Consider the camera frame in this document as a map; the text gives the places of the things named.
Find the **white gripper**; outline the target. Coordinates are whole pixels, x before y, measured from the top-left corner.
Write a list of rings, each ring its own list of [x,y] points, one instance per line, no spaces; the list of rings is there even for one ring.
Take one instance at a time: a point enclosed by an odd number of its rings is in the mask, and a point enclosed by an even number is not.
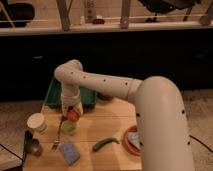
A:
[[[80,96],[80,89],[75,85],[63,85],[61,91],[62,113],[66,114],[70,107],[73,107],[79,117],[82,117],[83,107]]]

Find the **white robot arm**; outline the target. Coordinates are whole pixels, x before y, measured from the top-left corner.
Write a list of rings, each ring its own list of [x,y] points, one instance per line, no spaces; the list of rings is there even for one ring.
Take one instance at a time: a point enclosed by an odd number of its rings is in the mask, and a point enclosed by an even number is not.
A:
[[[195,171],[183,98],[170,79],[88,73],[78,60],[59,65],[54,76],[62,86],[63,113],[80,101],[82,87],[134,105],[143,171]]]

